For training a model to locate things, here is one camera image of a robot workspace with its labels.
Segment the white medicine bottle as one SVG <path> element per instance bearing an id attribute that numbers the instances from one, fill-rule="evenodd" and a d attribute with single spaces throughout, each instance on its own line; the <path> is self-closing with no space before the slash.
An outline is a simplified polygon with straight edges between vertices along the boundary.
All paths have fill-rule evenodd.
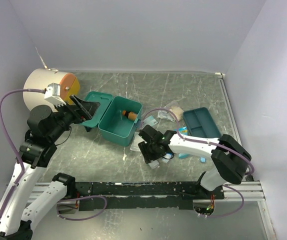
<path id="1" fill-rule="evenodd" d="M 162 156 L 160 158 L 160 160 L 167 164 L 172 158 L 174 157 L 174 154 L 173 153 L 167 153 L 166 155 Z M 151 169 L 155 169 L 155 168 L 158 168 L 159 165 L 160 165 L 160 162 L 159 160 L 152 160 L 150 163 L 148 163 L 148 165 L 150 166 Z"/>

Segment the cotton ball bag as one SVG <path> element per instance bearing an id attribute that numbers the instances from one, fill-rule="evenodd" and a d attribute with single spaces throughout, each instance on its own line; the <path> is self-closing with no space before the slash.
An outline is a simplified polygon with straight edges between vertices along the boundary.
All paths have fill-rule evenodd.
<path id="1" fill-rule="evenodd" d="M 168 103 L 165 108 L 173 112 L 177 117 L 182 116 L 184 113 L 184 110 L 179 106 L 179 103 L 176 100 Z"/>

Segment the white gauze pad packet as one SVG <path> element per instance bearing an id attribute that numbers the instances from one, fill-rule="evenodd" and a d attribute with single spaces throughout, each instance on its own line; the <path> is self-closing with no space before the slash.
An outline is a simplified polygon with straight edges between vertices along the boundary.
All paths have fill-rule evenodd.
<path id="1" fill-rule="evenodd" d="M 133 141 L 130 146 L 130 150 L 134 152 L 140 152 L 139 143 L 143 142 L 144 140 L 139 136 L 139 132 L 135 132 L 133 136 Z"/>

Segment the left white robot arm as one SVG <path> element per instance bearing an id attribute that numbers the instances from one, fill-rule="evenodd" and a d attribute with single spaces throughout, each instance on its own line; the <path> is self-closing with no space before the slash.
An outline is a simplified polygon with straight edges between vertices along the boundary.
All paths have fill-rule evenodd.
<path id="1" fill-rule="evenodd" d="M 0 201 L 0 240 L 30 240 L 33 231 L 47 212 L 61 199 L 78 195 L 76 179 L 65 173 L 56 174 L 50 186 L 30 205 L 31 192 L 57 150 L 56 141 L 72 124 L 91 120 L 99 102 L 70 96 L 73 104 L 35 106 L 27 120 L 24 142 L 16 150 L 12 178 Z"/>

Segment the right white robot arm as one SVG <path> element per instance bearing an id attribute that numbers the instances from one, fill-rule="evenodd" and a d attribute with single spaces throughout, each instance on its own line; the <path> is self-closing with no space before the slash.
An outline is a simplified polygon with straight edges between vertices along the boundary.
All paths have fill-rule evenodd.
<path id="1" fill-rule="evenodd" d="M 161 133 L 146 125 L 138 135 L 143 139 L 138 147 L 148 165 L 167 154 L 188 154 L 212 160 L 214 167 L 200 175 L 192 190 L 178 192 L 191 199 L 209 199 L 225 183 L 239 185 L 251 163 L 251 155 L 228 134 L 201 138 L 174 130 Z"/>

